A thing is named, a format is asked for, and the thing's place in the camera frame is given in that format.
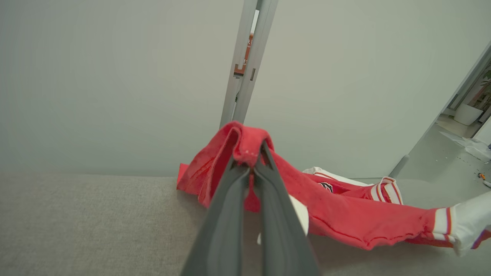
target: clothing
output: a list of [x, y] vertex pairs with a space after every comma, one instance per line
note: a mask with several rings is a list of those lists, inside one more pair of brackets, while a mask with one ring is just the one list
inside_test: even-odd
[[[263, 140], [271, 150], [286, 190], [307, 206], [310, 233], [363, 249], [393, 245], [407, 239], [412, 243], [453, 246], [449, 238], [452, 224], [451, 213], [446, 211], [448, 208], [425, 210], [402, 205], [402, 199], [396, 202], [394, 195], [387, 192], [394, 183], [390, 178], [384, 178], [377, 185], [361, 187], [302, 173], [274, 152], [271, 137], [265, 130], [238, 122], [226, 124], [195, 156], [177, 189], [198, 195], [198, 201], [208, 207], [230, 156], [253, 167]], [[331, 184], [333, 192], [326, 191], [318, 183]], [[260, 209], [252, 185], [244, 206], [253, 212]]]

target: metal frame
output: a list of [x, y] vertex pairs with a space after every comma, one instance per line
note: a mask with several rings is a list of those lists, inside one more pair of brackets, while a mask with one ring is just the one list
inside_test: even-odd
[[259, 2], [259, 17], [257, 19], [254, 39], [247, 60], [247, 68], [244, 73], [244, 80], [241, 85], [233, 120], [244, 123], [246, 119], [247, 108], [249, 107], [252, 91], [259, 75], [259, 67], [263, 59], [266, 42], [273, 25], [274, 13], [278, 5], [278, 0], [262, 0]]
[[250, 28], [254, 20], [254, 12], [256, 11], [257, 0], [244, 0], [242, 7], [242, 15], [239, 23], [239, 31], [235, 41], [234, 56], [230, 66], [228, 75], [227, 92], [225, 93], [225, 101], [223, 103], [223, 111], [221, 113], [220, 128], [230, 122], [235, 108], [235, 97], [237, 96], [238, 79], [234, 77], [235, 66], [242, 68], [244, 57], [246, 55], [247, 44], [250, 35]]

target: gray upholstery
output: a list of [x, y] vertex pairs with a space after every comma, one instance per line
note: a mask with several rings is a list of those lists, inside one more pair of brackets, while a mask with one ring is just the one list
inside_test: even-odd
[[[1, 175], [0, 275], [178, 275], [206, 210], [175, 185], [159, 177]], [[244, 275], [260, 275], [258, 214], [246, 212], [245, 224]], [[490, 274], [490, 242], [458, 258], [406, 243], [364, 251], [327, 237], [310, 241], [325, 275]]]

